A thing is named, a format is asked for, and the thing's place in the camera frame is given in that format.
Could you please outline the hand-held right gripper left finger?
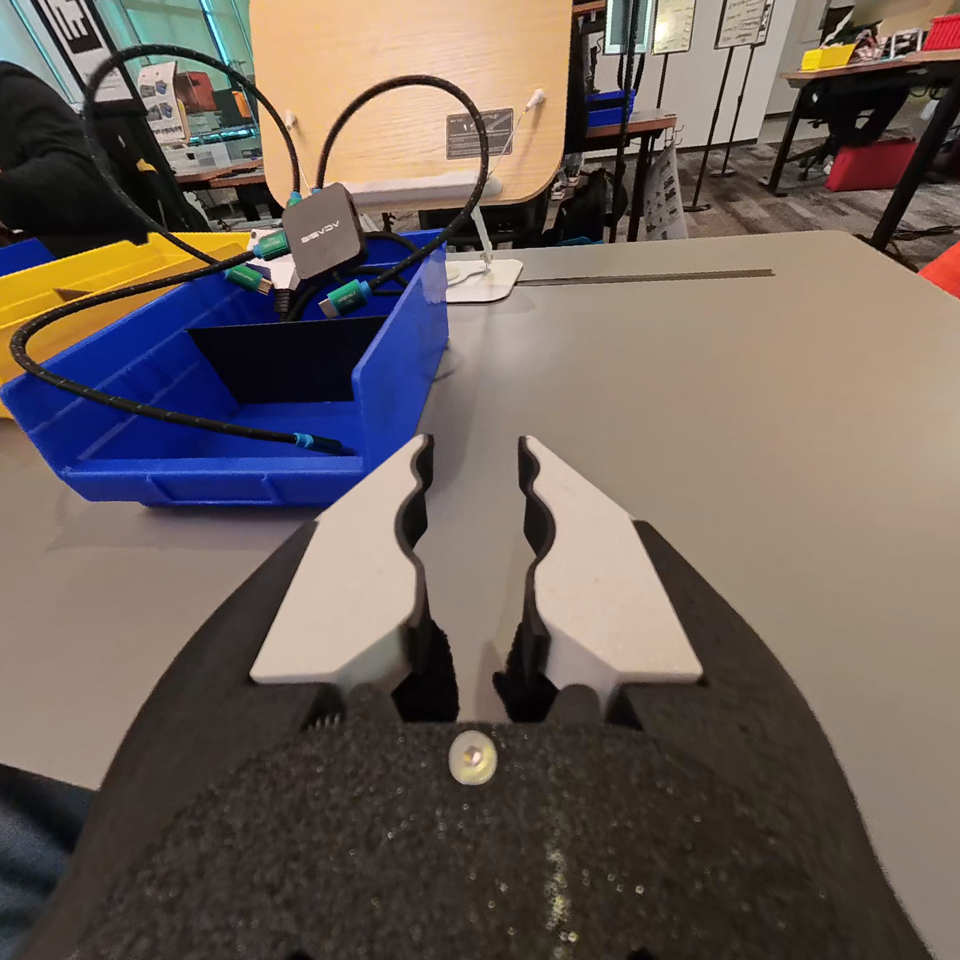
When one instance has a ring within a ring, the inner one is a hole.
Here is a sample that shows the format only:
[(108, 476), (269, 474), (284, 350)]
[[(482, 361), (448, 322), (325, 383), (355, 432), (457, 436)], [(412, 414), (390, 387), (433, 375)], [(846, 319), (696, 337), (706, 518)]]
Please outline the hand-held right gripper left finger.
[(314, 521), (249, 677), (342, 694), (376, 686), (414, 722), (452, 722), (450, 642), (416, 554), (426, 533), (434, 438), (417, 434)]

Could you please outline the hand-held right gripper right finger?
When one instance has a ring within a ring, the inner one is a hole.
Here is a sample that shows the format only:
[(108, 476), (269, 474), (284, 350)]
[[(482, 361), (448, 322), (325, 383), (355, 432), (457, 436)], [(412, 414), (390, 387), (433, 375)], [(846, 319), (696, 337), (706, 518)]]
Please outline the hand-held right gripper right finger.
[(562, 690), (602, 713), (628, 686), (693, 686), (704, 667), (628, 510), (541, 440), (517, 442), (533, 559), (493, 686), (513, 722), (542, 722)]

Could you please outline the blue storage bin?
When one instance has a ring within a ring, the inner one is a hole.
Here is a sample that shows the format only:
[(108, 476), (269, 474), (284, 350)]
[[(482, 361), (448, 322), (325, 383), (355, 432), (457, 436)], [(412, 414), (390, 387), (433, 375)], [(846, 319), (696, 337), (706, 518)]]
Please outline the blue storage bin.
[(53, 263), (51, 251), (37, 238), (21, 239), (2, 244), (0, 249), (0, 277), (6, 278), (22, 271)]
[[(88, 501), (326, 507), (418, 432), (449, 342), (440, 246), (344, 317), (387, 320), (354, 367), (350, 402), (240, 404), (189, 331), (281, 322), (274, 294), (222, 274), (181, 284), (43, 362), (52, 374), (181, 414), (340, 442), (342, 455), (116, 411), (21, 373), (2, 402), (53, 473)], [(297, 321), (326, 318), (313, 294)]]

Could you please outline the black HDMI hub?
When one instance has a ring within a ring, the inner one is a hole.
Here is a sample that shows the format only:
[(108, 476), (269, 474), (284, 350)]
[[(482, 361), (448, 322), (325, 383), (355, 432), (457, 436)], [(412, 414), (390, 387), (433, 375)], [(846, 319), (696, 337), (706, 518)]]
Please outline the black HDMI hub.
[(288, 206), (281, 223), (302, 282), (367, 261), (367, 238), (354, 197), (340, 182)]

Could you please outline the yellow storage bin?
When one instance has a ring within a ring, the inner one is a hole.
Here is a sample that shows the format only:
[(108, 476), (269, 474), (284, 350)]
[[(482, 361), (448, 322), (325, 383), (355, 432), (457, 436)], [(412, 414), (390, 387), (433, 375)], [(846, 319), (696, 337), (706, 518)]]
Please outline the yellow storage bin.
[[(1, 384), (22, 374), (10, 353), (13, 334), (26, 322), (78, 298), (199, 270), (205, 263), (150, 234), (142, 245), (123, 241), (58, 259), (1, 279)], [(59, 320), (34, 335), (29, 354), (38, 362), (63, 351), (165, 294), (140, 294)]]

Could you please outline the black bin divider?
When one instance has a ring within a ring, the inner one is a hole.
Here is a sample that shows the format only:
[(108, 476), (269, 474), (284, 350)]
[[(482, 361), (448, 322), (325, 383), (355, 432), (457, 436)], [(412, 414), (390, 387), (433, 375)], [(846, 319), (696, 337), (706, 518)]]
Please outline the black bin divider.
[(271, 321), (189, 334), (235, 402), (352, 402), (354, 368), (386, 321), (386, 316)]

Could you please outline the orange traffic cone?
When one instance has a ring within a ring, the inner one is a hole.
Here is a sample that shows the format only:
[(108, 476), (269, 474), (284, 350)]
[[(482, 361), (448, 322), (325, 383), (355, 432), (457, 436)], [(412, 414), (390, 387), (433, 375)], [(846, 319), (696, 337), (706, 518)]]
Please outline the orange traffic cone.
[(960, 297), (960, 243), (957, 241), (937, 258), (923, 266), (918, 275), (950, 294)]

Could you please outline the narrow wooden table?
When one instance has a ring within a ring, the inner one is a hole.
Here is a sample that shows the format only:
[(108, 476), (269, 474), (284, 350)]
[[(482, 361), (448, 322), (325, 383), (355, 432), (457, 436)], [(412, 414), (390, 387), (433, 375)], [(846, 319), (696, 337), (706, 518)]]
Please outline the narrow wooden table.
[(642, 224), (644, 190), (646, 178), (651, 168), (654, 148), (661, 139), (675, 132), (677, 116), (662, 110), (645, 110), (631, 115), (625, 126), (606, 125), (590, 127), (584, 139), (584, 153), (587, 155), (599, 154), (604, 151), (614, 152), (613, 186), (611, 198), (616, 200), (621, 187), (626, 187), (627, 148), (638, 144), (638, 153), (633, 158), (633, 173), (630, 188), (627, 192), (628, 205), (625, 213), (614, 217), (608, 226), (608, 243), (615, 243), (618, 239), (619, 223), (627, 217), (626, 240), (634, 243), (639, 240)]

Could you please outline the small blue bin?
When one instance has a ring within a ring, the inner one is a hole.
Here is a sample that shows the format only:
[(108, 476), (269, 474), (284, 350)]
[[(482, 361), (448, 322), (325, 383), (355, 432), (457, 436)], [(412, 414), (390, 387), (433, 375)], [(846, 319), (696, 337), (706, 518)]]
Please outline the small blue bin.
[(592, 132), (612, 127), (619, 128), (624, 117), (629, 124), (636, 98), (637, 91), (634, 89), (587, 94), (584, 101), (587, 109), (587, 130)]

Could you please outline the red storage bin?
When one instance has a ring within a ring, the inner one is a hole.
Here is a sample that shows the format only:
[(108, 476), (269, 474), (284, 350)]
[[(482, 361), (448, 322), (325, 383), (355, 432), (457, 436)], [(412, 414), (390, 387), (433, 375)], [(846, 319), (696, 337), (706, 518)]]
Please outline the red storage bin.
[(824, 187), (833, 193), (893, 189), (914, 157), (913, 137), (880, 139), (865, 147), (843, 147), (833, 159)]

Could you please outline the wooden laptop stand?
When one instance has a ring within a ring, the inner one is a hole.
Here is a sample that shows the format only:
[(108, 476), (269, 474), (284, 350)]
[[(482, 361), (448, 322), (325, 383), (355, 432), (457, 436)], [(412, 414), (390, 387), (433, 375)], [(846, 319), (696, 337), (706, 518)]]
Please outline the wooden laptop stand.
[(467, 225), (481, 253), (441, 269), (453, 305), (493, 304), (522, 273), (494, 253), (482, 214), (541, 195), (563, 152), (572, 4), (562, 1), (254, 1), (256, 84), (280, 114), (261, 114), (268, 186), (294, 189), (283, 134), (307, 197), (340, 183), (357, 210), (460, 210), (482, 162), (489, 177)]

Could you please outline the dark cloth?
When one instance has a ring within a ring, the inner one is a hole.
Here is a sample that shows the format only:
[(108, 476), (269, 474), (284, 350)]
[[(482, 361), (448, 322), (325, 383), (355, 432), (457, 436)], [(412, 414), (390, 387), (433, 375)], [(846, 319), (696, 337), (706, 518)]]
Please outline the dark cloth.
[[(100, 111), (95, 132), (110, 170), (139, 210), (171, 232), (207, 232), (141, 116)], [(147, 240), (147, 227), (91, 160), (81, 118), (43, 79), (1, 63), (2, 244), (18, 232), (55, 258)]]

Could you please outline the sign board stand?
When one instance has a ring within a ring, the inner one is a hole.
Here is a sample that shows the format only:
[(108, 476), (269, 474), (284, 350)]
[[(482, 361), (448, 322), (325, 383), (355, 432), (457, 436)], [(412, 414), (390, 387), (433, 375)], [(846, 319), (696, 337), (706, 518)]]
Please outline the sign board stand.
[(724, 3), (716, 46), (718, 49), (726, 49), (727, 66), (733, 64), (734, 54), (739, 49), (747, 50), (747, 58), (740, 78), (729, 132), (726, 136), (722, 162), (719, 169), (711, 174), (716, 180), (728, 179), (735, 174), (730, 166), (731, 152), (737, 139), (738, 124), (753, 61), (757, 49), (766, 43), (773, 5), (773, 1), (729, 1)]
[[(656, 2), (653, 21), (652, 38), (649, 51), (651, 54), (661, 58), (661, 74), (659, 87), (657, 89), (656, 109), (660, 111), (663, 105), (663, 98), (666, 87), (666, 73), (670, 63), (670, 57), (678, 57), (680, 54), (690, 52), (693, 39), (693, 25), (695, 18), (696, 2)], [(710, 132), (706, 139), (705, 147), (702, 152), (701, 165), (693, 190), (692, 200), (684, 206), (687, 213), (701, 213), (711, 208), (708, 202), (701, 200), (703, 182), (707, 171), (707, 165), (711, 151), (713, 150), (714, 134), (719, 117), (719, 109), (724, 97), (724, 90), (729, 74), (732, 54), (727, 55), (726, 72), (722, 79), (719, 94), (714, 108), (714, 114), (711, 121)]]

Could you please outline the wooden work table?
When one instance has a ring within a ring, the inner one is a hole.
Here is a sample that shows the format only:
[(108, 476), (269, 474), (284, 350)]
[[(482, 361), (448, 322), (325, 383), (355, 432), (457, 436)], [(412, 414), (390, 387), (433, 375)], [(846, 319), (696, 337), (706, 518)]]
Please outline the wooden work table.
[(959, 111), (959, 51), (921, 51), (894, 60), (865, 61), (855, 65), (820, 69), (798, 70), (781, 74), (789, 86), (798, 90), (795, 102), (779, 141), (773, 167), (764, 184), (774, 196), (784, 196), (780, 180), (788, 162), (794, 157), (790, 150), (801, 120), (810, 118), (810, 103), (814, 93), (838, 89), (842, 93), (864, 92), (882, 82), (894, 81), (907, 90), (942, 90), (942, 96), (934, 110), (918, 146), (907, 164), (904, 174), (894, 188), (873, 233), (865, 238), (874, 249), (885, 253), (910, 206), (924, 175), (930, 169), (938, 150)]

